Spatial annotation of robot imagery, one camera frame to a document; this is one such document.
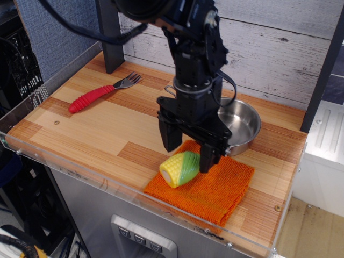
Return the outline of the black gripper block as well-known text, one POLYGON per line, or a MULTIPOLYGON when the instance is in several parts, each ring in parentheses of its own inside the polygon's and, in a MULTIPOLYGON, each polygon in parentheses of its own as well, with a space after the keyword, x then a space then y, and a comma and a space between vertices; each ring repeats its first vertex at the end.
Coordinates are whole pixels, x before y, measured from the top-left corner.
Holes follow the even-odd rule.
POLYGON ((221 88, 178 90, 175 98, 161 96, 156 100, 164 148, 167 152, 175 150, 182 144, 183 134, 196 140, 201 145, 201 173, 208 173, 230 150, 228 140, 232 133, 218 116, 221 94, 221 88))

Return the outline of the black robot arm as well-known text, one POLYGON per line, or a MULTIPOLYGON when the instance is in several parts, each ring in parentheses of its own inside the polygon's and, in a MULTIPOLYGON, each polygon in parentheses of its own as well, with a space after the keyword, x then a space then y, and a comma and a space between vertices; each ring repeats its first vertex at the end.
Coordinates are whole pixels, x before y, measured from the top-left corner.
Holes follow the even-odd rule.
POLYGON ((228 149, 231 131, 218 117, 227 48, 214 1, 115 1, 126 17, 162 29, 175 64, 173 98, 159 97, 163 145, 173 151, 184 134, 200 144, 199 170, 207 173, 228 149))

